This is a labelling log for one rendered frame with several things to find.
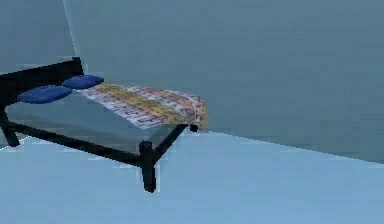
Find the blue pillow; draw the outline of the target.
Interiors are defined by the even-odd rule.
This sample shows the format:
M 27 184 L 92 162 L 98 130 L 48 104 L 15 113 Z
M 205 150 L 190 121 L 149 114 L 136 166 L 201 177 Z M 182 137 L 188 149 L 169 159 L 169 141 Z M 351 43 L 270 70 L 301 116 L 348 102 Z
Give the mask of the blue pillow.
M 72 90 L 63 86 L 41 86 L 28 90 L 17 96 L 20 102 L 29 104 L 46 104 L 62 99 L 72 93 Z
M 79 75 L 69 78 L 62 82 L 62 86 L 75 89 L 84 90 L 92 88 L 104 82 L 104 79 L 95 75 Z

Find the black frame bed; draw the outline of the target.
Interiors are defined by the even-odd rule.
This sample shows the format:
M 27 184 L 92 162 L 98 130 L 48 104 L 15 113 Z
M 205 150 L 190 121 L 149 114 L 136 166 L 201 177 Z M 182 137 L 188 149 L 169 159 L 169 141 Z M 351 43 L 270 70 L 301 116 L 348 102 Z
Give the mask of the black frame bed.
M 78 90 L 46 104 L 20 102 L 17 96 L 41 86 L 62 86 L 62 82 L 83 72 L 81 59 L 0 74 L 0 129 L 11 147 L 20 144 L 20 134 L 137 166 L 144 189 L 156 189 L 155 164 L 187 124 L 159 125 L 139 129 L 128 120 L 90 100 Z

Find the patterned multicolour blanket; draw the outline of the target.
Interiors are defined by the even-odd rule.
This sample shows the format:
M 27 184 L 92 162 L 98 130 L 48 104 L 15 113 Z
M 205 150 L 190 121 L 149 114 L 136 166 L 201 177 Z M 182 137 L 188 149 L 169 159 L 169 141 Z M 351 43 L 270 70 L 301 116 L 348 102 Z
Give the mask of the patterned multicolour blanket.
M 178 124 L 187 124 L 199 129 L 206 123 L 207 110 L 204 100 L 190 93 L 109 83 L 78 90 L 78 93 L 142 130 L 159 125 Z

